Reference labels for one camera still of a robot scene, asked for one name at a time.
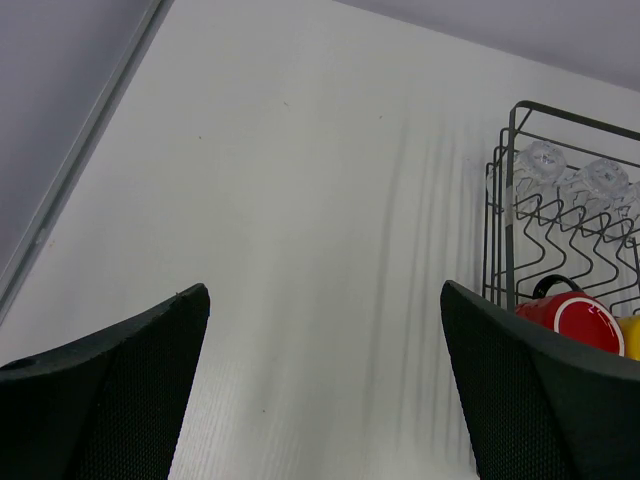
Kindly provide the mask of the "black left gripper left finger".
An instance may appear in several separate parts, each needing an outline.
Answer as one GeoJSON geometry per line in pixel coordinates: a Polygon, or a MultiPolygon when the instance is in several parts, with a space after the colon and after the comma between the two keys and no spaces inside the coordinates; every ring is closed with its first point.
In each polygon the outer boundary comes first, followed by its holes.
{"type": "Polygon", "coordinates": [[[196,284],[2,366],[2,478],[167,478],[209,314],[196,284]]]}

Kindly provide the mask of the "red mug black handle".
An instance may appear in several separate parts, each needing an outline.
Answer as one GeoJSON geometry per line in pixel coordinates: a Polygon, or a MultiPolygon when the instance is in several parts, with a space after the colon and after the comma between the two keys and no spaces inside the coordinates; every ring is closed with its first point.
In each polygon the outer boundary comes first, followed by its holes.
{"type": "Polygon", "coordinates": [[[532,299],[515,307],[524,319],[579,343],[615,355],[625,354],[618,322],[572,279],[551,274],[538,281],[532,299]]]}

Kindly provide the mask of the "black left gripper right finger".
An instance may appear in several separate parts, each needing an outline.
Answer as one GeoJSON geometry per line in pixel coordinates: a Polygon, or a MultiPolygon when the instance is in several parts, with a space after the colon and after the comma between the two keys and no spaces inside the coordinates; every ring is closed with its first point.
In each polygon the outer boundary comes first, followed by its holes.
{"type": "Polygon", "coordinates": [[[444,337],[482,479],[636,479],[639,364],[448,280],[444,337]]]}

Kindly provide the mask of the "yellow mug black handle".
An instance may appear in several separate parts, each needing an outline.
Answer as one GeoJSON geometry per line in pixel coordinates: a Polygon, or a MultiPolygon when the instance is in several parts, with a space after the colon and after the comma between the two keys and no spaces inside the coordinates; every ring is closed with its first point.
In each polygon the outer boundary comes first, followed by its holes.
{"type": "Polygon", "coordinates": [[[636,361],[640,360],[640,315],[633,315],[617,319],[625,344],[625,356],[636,361]]]}

